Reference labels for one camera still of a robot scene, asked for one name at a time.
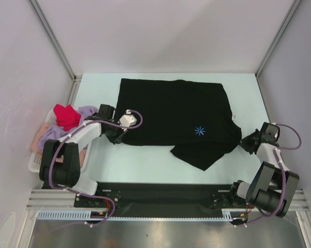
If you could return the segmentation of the red t shirt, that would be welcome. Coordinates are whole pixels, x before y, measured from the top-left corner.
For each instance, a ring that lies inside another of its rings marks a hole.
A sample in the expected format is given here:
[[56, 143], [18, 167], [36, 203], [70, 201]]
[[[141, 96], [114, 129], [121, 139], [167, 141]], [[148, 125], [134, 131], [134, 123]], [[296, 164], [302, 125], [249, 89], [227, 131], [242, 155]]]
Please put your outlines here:
[[57, 104], [53, 108], [56, 115], [56, 124], [64, 129], [70, 131], [79, 125], [81, 114], [79, 114], [70, 104], [63, 106]]

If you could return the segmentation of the lilac t shirt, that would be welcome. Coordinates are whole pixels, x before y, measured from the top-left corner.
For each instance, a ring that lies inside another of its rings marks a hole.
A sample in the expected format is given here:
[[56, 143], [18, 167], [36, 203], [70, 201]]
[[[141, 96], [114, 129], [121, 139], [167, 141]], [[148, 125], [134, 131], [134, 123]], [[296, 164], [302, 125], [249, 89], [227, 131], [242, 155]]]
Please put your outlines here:
[[71, 105], [62, 106], [57, 104], [53, 113], [56, 116], [55, 123], [48, 124], [45, 122], [40, 130], [40, 138], [37, 142], [37, 147], [43, 151], [47, 140], [58, 140], [65, 136], [69, 131], [72, 131], [79, 126], [86, 117], [95, 114], [98, 108], [94, 106], [82, 106], [74, 109]]

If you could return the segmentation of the pink t shirt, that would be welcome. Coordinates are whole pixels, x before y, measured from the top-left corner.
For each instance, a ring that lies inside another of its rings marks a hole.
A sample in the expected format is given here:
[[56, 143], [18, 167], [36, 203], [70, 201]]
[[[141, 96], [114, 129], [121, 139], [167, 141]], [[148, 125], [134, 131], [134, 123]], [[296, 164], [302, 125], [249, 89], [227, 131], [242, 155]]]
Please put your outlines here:
[[42, 124], [31, 144], [31, 151], [39, 152], [41, 157], [47, 140], [58, 140], [67, 134], [67, 131], [64, 131], [62, 127], [56, 124], [51, 124], [49, 127], [47, 125], [46, 122]]

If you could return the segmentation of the right aluminium corner post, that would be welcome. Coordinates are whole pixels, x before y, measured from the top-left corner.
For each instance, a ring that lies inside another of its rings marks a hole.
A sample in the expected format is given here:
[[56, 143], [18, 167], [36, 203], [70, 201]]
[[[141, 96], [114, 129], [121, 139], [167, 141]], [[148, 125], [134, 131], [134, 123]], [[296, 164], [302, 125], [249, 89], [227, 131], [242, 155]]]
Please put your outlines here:
[[264, 71], [267, 63], [271, 59], [273, 53], [275, 52], [277, 46], [279, 45], [281, 39], [283, 38], [286, 30], [288, 29], [292, 19], [294, 18], [296, 12], [298, 11], [300, 5], [303, 3], [303, 0], [294, 0], [286, 13], [278, 31], [276, 32], [270, 46], [268, 47], [261, 63], [258, 66], [258, 69], [255, 72], [256, 79], [258, 80]]

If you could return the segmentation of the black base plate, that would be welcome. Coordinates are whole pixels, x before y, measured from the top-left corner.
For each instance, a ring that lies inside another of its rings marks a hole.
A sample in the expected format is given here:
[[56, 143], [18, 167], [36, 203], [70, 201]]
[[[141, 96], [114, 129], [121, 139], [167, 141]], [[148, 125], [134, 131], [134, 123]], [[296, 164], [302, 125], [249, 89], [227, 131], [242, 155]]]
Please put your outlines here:
[[116, 218], [220, 218], [222, 211], [252, 211], [229, 184], [99, 183], [95, 197], [74, 196], [74, 207], [93, 210], [114, 201]]

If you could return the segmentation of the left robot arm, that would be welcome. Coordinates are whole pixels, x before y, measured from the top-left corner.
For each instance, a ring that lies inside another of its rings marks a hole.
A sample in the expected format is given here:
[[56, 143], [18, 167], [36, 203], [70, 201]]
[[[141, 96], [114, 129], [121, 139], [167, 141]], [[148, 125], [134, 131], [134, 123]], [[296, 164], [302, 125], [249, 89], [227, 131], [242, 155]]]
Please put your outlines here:
[[42, 158], [39, 178], [53, 189], [66, 189], [86, 195], [86, 201], [97, 207], [103, 203], [104, 194], [97, 190], [98, 182], [82, 171], [87, 158], [82, 157], [90, 143], [99, 137], [119, 144], [129, 129], [140, 126], [139, 112], [125, 110], [121, 114], [110, 105], [99, 108], [56, 105], [53, 109], [56, 123], [51, 125], [41, 139]]

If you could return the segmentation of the left aluminium corner post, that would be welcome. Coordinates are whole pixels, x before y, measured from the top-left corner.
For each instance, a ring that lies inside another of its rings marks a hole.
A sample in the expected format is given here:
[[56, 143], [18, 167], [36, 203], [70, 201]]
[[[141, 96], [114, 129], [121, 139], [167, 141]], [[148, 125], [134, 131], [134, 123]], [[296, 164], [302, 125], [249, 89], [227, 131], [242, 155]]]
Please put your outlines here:
[[68, 74], [69, 78], [74, 81], [76, 79], [76, 75], [73, 72], [73, 69], [44, 13], [42, 10], [39, 2], [37, 0], [27, 0], [29, 3], [32, 11], [34, 12], [34, 15], [36, 16], [41, 28], [43, 29], [45, 35], [49, 39], [49, 42], [51, 43], [56, 55], [58, 56], [60, 62], [62, 63], [66, 73]]

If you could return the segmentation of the aluminium corner post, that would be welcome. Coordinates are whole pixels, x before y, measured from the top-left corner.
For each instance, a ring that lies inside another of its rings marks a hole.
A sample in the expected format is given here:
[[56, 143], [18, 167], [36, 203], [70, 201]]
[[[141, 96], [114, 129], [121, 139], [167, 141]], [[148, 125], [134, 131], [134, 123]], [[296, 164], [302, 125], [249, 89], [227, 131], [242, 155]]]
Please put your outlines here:
[[258, 66], [258, 69], [255, 72], [256, 79], [258, 80], [264, 71], [267, 63], [271, 59], [273, 53], [275, 52], [277, 46], [279, 45], [281, 39], [283, 38], [286, 30], [288, 29], [292, 19], [294, 18], [296, 12], [298, 11], [300, 5], [303, 3], [303, 0], [294, 0], [286, 13], [278, 31], [276, 32], [270, 46], [268, 47], [261, 63]]
[[76, 75], [73, 72], [73, 69], [44, 13], [42, 10], [39, 2], [37, 0], [27, 0], [29, 3], [32, 11], [34, 12], [34, 15], [36, 16], [41, 28], [43, 29], [45, 35], [49, 39], [49, 42], [51, 43], [56, 55], [58, 56], [60, 62], [62, 63], [66, 73], [68, 74], [69, 78], [74, 81], [76, 79]]

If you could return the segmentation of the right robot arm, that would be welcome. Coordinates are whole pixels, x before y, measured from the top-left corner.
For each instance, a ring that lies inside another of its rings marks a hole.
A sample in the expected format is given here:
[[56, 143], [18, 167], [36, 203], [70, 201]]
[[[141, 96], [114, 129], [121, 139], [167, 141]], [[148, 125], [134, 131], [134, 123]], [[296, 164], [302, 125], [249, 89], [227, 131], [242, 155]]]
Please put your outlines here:
[[[281, 147], [278, 144], [280, 127], [292, 130], [298, 137], [296, 147]], [[234, 207], [248, 204], [256, 207], [262, 216], [282, 218], [289, 210], [300, 177], [290, 171], [281, 157], [282, 150], [297, 150], [302, 140], [298, 132], [288, 125], [265, 122], [240, 141], [240, 146], [249, 154], [256, 155], [261, 165], [251, 183], [234, 182], [228, 201]]]

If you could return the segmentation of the aluminium front rail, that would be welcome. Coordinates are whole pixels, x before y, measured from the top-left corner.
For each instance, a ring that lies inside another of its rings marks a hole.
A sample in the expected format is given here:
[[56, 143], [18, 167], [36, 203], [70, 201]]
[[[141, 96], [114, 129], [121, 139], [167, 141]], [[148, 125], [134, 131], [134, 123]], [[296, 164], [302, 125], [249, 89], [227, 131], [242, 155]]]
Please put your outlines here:
[[[27, 210], [72, 210], [75, 209], [75, 194], [65, 190], [32, 190], [26, 205]], [[296, 190], [289, 211], [309, 211], [303, 190]]]

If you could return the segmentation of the black t shirt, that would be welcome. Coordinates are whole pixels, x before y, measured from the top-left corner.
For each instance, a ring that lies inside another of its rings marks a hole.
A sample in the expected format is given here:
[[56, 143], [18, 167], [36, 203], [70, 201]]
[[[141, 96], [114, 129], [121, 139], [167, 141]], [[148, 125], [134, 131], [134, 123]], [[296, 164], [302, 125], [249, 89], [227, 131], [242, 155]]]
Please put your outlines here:
[[220, 83], [122, 79], [115, 119], [126, 110], [142, 124], [123, 135], [124, 144], [172, 146], [176, 158], [203, 171], [242, 138]]

